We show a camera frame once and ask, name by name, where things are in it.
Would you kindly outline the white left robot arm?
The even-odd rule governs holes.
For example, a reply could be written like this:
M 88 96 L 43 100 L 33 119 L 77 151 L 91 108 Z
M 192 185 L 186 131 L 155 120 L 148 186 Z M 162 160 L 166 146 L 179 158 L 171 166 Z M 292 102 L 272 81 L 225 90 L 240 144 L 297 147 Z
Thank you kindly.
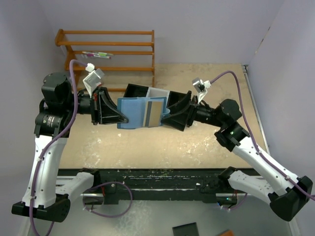
M 115 179 L 102 180 L 99 170 L 83 168 L 63 186 L 56 186 L 60 159 L 76 115 L 90 115 L 93 125 L 127 123 L 128 119 L 118 111 L 107 88 L 97 86 L 92 95 L 73 92 L 65 73 L 47 75 L 41 90 L 44 98 L 35 119 L 31 178 L 23 199 L 11 212 L 30 220 L 62 222 L 82 193 L 99 188 L 114 193 L 119 184 Z

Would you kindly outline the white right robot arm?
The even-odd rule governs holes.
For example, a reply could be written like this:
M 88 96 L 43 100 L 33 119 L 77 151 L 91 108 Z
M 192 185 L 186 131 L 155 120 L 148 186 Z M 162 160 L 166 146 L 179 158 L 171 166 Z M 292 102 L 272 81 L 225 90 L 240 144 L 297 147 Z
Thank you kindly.
M 311 199 L 313 182 L 282 166 L 257 144 L 249 129 L 237 121 L 242 116 L 240 108 L 233 99 L 225 99 L 211 108 L 205 102 L 198 103 L 196 96 L 188 92 L 170 107 L 170 114 L 163 115 L 161 122 L 180 131 L 194 121 L 219 127 L 215 132 L 217 142 L 245 160 L 261 176 L 252 177 L 229 167 L 219 175 L 220 181 L 262 200 L 279 218 L 290 222 Z

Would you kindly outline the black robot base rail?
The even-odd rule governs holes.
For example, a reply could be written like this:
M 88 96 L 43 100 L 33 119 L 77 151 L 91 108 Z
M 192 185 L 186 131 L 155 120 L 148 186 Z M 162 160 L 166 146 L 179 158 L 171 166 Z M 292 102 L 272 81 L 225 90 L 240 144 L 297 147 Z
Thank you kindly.
M 85 191 L 88 204 L 116 205 L 119 201 L 201 201 L 216 203 L 241 194 L 219 175 L 223 169 L 100 169 L 97 184 L 108 186 Z

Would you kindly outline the blue leather card holder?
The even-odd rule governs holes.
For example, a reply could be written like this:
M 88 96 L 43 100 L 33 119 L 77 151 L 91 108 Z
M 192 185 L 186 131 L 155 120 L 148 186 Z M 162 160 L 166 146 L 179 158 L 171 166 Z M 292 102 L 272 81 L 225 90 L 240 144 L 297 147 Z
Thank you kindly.
M 160 125 L 162 126 L 161 119 L 163 115 L 168 115 L 169 110 L 167 109 L 167 98 L 166 97 L 134 97 L 134 98 L 118 98 L 117 108 L 127 118 L 128 123 L 117 124 L 118 129 L 137 129 L 143 128 L 144 113 L 146 104 L 148 101 L 162 101 L 162 112 L 160 117 Z

